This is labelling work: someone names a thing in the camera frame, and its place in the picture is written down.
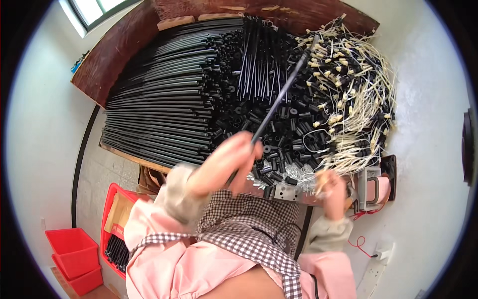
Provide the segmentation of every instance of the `checkered apron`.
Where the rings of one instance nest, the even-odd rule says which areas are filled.
[[[293,259],[299,230],[291,225],[299,217],[299,206],[258,199],[230,191],[216,192],[196,227],[196,233],[153,233],[130,252],[141,247],[195,237],[266,266],[282,275],[287,299],[301,299],[300,266]]]

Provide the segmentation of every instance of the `worker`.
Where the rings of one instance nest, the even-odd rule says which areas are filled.
[[[239,194],[262,157],[251,138],[239,132],[199,168],[174,167],[154,202],[135,203],[124,228],[130,299],[356,298],[342,252],[352,230],[345,182],[333,171],[323,174],[324,216],[296,262],[299,205]],[[222,190],[235,170],[231,191]]]

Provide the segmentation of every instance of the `window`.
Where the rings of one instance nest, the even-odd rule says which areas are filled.
[[[117,12],[141,0],[68,0],[77,18],[90,31]]]

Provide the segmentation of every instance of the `woman's hand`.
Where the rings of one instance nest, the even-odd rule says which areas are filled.
[[[187,181],[190,194],[202,197],[210,192],[221,190],[234,171],[238,171],[230,184],[233,194],[240,193],[251,171],[255,159],[262,157],[262,143],[254,148],[250,145],[252,133],[242,131],[225,140],[206,159]]]
[[[345,199],[347,195],[345,181],[335,171],[326,170],[316,173],[315,191],[323,192],[325,217],[338,221],[345,215]]]

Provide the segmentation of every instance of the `red plastic basket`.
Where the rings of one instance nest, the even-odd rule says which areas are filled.
[[[81,228],[45,231],[45,234],[67,278],[98,268],[98,244]]]
[[[75,277],[73,279],[69,279],[68,277],[66,277],[65,272],[60,265],[58,256],[53,254],[52,259],[58,270],[60,270],[63,279],[71,286],[71,288],[76,292],[78,296],[83,296],[103,284],[103,277],[101,276],[100,265],[98,265],[97,268],[93,271]]]
[[[103,220],[101,221],[101,238],[99,244],[100,256],[119,276],[121,276],[123,279],[126,279],[126,275],[116,268],[115,263],[110,263],[108,261],[108,257],[105,255],[106,246],[108,245],[108,240],[111,237],[111,233],[105,231],[103,227],[105,227],[106,219],[108,218],[109,211],[111,210],[111,206],[113,205],[113,200],[115,198],[116,193],[118,192],[124,195],[133,203],[135,203],[140,198],[145,200],[150,200],[151,198],[147,195],[139,195],[134,191],[123,190],[116,183],[111,183],[108,189],[108,194],[106,195],[105,208],[103,210]]]

